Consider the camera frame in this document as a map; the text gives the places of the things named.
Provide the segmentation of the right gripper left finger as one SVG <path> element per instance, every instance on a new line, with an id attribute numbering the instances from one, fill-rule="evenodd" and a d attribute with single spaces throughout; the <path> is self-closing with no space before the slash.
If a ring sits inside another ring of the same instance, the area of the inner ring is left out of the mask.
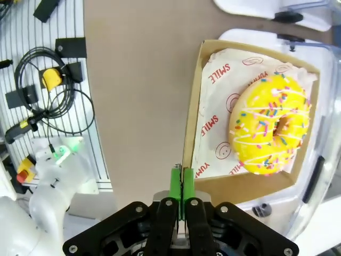
<path id="1" fill-rule="evenodd" d="M 65 256 L 167 256 L 178 223 L 182 167 L 170 172 L 170 189 L 147 206 L 132 202 L 93 227 L 68 239 Z"/>

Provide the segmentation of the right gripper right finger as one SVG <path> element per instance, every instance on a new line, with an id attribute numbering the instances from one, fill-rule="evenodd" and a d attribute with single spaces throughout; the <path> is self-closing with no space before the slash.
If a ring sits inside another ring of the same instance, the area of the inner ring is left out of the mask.
<path id="1" fill-rule="evenodd" d="M 230 202 L 196 196 L 194 171 L 182 171 L 183 216 L 193 256 L 298 256 L 298 246 Z"/>

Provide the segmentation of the brown cardboard donut tray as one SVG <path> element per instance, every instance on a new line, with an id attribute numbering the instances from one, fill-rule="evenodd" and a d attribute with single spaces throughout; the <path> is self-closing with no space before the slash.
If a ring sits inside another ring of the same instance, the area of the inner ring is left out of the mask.
<path id="1" fill-rule="evenodd" d="M 224 175 L 203 179 L 197 179 L 195 177 L 196 172 L 192 166 L 192 163 L 194 160 L 194 143 L 197 134 L 197 121 L 199 116 L 202 70 L 212 54 L 225 49 L 236 49 L 254 52 L 278 59 L 280 61 L 288 61 L 296 67 L 305 68 L 307 71 L 317 75 L 318 79 L 313 83 L 310 95 L 310 126 L 307 136 L 296 154 L 291 172 L 287 173 L 285 171 L 280 171 L 278 173 L 272 173 L 270 175 L 257 175 L 246 172 L 241 174 Z M 311 138 L 312 126 L 315 120 L 315 103 L 317 102 L 319 92 L 319 78 L 319 71 L 312 65 L 300 59 L 277 51 L 229 41 L 203 41 L 200 46 L 199 55 L 194 70 L 194 79 L 190 95 L 188 117 L 186 121 L 184 154 L 182 160 L 182 164 L 184 167 L 193 169 L 194 184 L 196 188 L 210 194 L 212 203 L 214 205 L 217 205 L 223 201 L 229 201 L 234 204 L 253 201 L 255 199 L 260 199 L 262 197 L 272 195 L 295 185 L 298 176 L 303 171 L 302 160 L 304 160 L 306 156 L 308 144 Z"/>

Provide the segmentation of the yellow donut with sprinkles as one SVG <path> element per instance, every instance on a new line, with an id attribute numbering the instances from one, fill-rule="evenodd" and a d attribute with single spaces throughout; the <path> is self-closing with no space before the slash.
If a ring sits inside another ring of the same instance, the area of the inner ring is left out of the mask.
<path id="1" fill-rule="evenodd" d="M 275 73 L 242 92 L 229 120 L 229 143 L 248 172 L 284 170 L 302 146 L 310 126 L 311 104 L 292 77 Z"/>

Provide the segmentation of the white printed smile paper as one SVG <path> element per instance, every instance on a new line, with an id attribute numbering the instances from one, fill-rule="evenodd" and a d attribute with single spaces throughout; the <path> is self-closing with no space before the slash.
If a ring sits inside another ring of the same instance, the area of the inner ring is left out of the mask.
<path id="1" fill-rule="evenodd" d="M 199 116 L 192 163 L 197 179 L 248 172 L 229 143 L 229 120 L 242 92 L 275 73 L 294 78 L 310 101 L 317 75 L 288 61 L 259 53 L 225 49 L 210 56 L 202 70 Z M 291 172 L 295 157 L 282 170 Z"/>

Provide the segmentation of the grey metal latch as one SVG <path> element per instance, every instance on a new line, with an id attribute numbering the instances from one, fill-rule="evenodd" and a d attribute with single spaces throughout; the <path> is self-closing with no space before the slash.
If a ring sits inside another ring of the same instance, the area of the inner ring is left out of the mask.
<path id="1" fill-rule="evenodd" d="M 254 215 L 256 215 L 259 218 L 266 218 L 271 215 L 272 208 L 270 204 L 262 203 L 258 206 L 252 207 L 252 212 Z"/>

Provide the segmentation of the yellow emergency stop button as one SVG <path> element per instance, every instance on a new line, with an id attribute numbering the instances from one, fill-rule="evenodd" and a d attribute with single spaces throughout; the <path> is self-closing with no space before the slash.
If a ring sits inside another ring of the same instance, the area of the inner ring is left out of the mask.
<path id="1" fill-rule="evenodd" d="M 17 168 L 17 181 L 21 184 L 33 181 L 36 176 L 36 160 L 28 155 Z"/>

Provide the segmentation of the clear plastic container lid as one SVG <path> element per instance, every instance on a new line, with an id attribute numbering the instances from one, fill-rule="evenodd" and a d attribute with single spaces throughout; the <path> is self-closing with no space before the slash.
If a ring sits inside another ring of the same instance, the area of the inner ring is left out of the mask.
<path id="1" fill-rule="evenodd" d="M 325 163 L 310 201 L 304 204 L 302 198 L 312 173 L 307 180 L 305 190 L 300 196 L 300 206 L 293 214 L 290 228 L 286 231 L 286 237 L 290 240 L 297 238 L 308 226 L 322 203 L 341 160 L 341 48 L 306 41 L 296 45 L 295 49 L 295 57 L 302 58 L 320 71 L 315 123 L 303 166 L 313 173 L 320 155 L 325 158 Z"/>
<path id="2" fill-rule="evenodd" d="M 280 0 L 280 11 L 301 12 L 328 6 L 333 0 Z"/>

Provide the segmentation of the yellow plastic piece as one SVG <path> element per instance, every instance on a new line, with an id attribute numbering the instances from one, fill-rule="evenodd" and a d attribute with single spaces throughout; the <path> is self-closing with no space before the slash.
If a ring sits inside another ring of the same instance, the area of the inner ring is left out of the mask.
<path id="1" fill-rule="evenodd" d="M 62 83 L 62 76 L 55 68 L 47 69 L 42 74 L 42 83 L 48 91 L 56 88 Z"/>

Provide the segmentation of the clear plastic container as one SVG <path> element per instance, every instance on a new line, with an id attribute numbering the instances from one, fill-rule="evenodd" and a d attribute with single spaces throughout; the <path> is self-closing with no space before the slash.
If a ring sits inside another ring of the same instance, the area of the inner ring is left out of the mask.
<path id="1" fill-rule="evenodd" d="M 223 33 L 220 36 L 220 39 L 225 40 L 225 41 L 233 41 L 233 42 L 238 42 L 238 43 L 256 45 L 256 46 L 268 48 L 271 50 L 279 51 L 279 52 L 288 54 L 292 57 L 295 57 L 293 53 L 289 51 L 289 46 L 286 44 L 286 42 L 284 40 L 277 39 L 277 35 L 275 33 L 256 31 L 256 30 L 247 30 L 247 29 L 231 29 Z M 335 174 L 340 170 L 340 168 L 341 168 L 341 160 L 338 163 Z M 290 221 L 293 217 L 293 214 L 300 206 L 300 196 L 303 194 L 305 190 L 307 180 L 309 176 L 311 175 L 311 173 L 312 172 L 309 171 L 308 168 L 303 166 L 303 171 L 298 176 L 298 179 L 295 185 L 289 188 L 286 188 L 282 191 L 279 191 L 277 193 L 274 193 L 272 195 L 265 196 L 260 199 L 255 199 L 253 201 L 249 201 L 246 203 L 241 203 L 238 206 L 242 208 L 243 210 L 248 210 L 251 214 L 253 214 L 252 207 L 258 206 L 262 203 L 270 204 L 272 208 L 271 215 L 266 218 L 259 218 L 259 219 L 262 220 L 265 224 L 267 224 L 272 229 L 275 229 L 278 232 L 282 233 L 283 235 L 286 235 L 286 231 L 290 228 Z M 324 199 L 323 199 L 322 203 L 318 206 L 318 208 L 314 212 L 313 217 L 308 223 L 308 226 L 293 241 L 295 242 L 299 241 L 309 231 L 313 230 L 313 225 L 315 224 L 317 217 L 324 216 L 323 214 L 320 214 L 320 210 L 326 206 L 327 204 L 324 203 Z"/>

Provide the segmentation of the black container latch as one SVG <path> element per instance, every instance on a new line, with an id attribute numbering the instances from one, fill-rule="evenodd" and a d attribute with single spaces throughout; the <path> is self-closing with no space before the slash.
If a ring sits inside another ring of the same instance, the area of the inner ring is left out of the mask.
<path id="1" fill-rule="evenodd" d="M 305 39 L 294 36 L 294 35 L 289 35 L 289 34 L 277 34 L 277 39 L 284 40 L 286 44 L 289 46 L 289 51 L 290 52 L 295 52 L 296 51 L 296 45 L 299 45 L 300 43 L 305 43 Z"/>
<path id="2" fill-rule="evenodd" d="M 280 23 L 297 23 L 304 19 L 303 15 L 292 11 L 278 12 L 274 15 L 273 21 Z"/>

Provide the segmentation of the white plastic container base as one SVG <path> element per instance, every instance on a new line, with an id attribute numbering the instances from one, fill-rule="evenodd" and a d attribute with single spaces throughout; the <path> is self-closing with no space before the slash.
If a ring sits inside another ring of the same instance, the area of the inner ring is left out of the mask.
<path id="1" fill-rule="evenodd" d="M 279 10 L 280 0 L 213 0 L 224 12 L 273 20 Z M 327 31 L 341 25 L 341 0 L 333 0 L 328 6 L 297 12 L 304 19 L 294 23 L 318 31 Z"/>

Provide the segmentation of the black handheld enabling switch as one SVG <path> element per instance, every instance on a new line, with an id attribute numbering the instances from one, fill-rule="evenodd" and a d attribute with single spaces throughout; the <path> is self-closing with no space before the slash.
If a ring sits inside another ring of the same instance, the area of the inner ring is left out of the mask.
<path id="1" fill-rule="evenodd" d="M 24 136 L 29 131 L 37 131 L 38 122 L 47 117 L 49 113 L 50 112 L 48 110 L 36 112 L 33 116 L 28 117 L 18 124 L 12 126 L 5 132 L 5 141 L 10 145 L 13 144 L 16 139 Z"/>

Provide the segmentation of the black mounting bracket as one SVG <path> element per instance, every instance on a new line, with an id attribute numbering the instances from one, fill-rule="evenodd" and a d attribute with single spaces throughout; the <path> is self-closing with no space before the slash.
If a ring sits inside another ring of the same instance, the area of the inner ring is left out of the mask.
<path id="1" fill-rule="evenodd" d="M 59 2 L 60 0 L 41 0 L 34 11 L 34 17 L 42 23 L 46 23 L 59 5 Z"/>
<path id="2" fill-rule="evenodd" d="M 61 58 L 87 58 L 86 38 L 57 38 L 55 52 Z"/>
<path id="3" fill-rule="evenodd" d="M 66 64 L 65 69 L 68 70 L 69 76 L 74 82 L 81 83 L 84 80 L 81 62 Z"/>
<path id="4" fill-rule="evenodd" d="M 35 104 L 38 102 L 38 95 L 35 85 L 23 87 L 19 90 L 11 91 L 5 95 L 9 109 Z"/>

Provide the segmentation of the aluminium slotted base plate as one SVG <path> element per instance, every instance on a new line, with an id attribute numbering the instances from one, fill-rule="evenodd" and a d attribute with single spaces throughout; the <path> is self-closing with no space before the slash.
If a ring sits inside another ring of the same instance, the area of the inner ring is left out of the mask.
<path id="1" fill-rule="evenodd" d="M 15 90 L 14 72 L 22 57 L 31 49 L 56 48 L 59 38 L 83 38 L 84 0 L 61 0 L 47 22 L 34 16 L 41 0 L 20 0 L 14 4 L 0 21 L 0 61 L 12 60 L 12 64 L 0 69 L 0 131 L 6 132 L 12 126 L 32 115 L 26 107 L 9 108 L 6 95 Z M 75 99 L 71 109 L 60 118 L 38 125 L 36 132 L 28 132 L 8 145 L 14 166 L 37 151 L 38 143 L 44 147 L 56 145 L 66 137 L 83 137 L 94 178 L 100 192 L 111 192 L 109 178 L 96 122 L 95 109 L 88 80 L 86 58 L 66 58 L 66 64 L 81 66 L 83 80 L 75 84 Z"/>

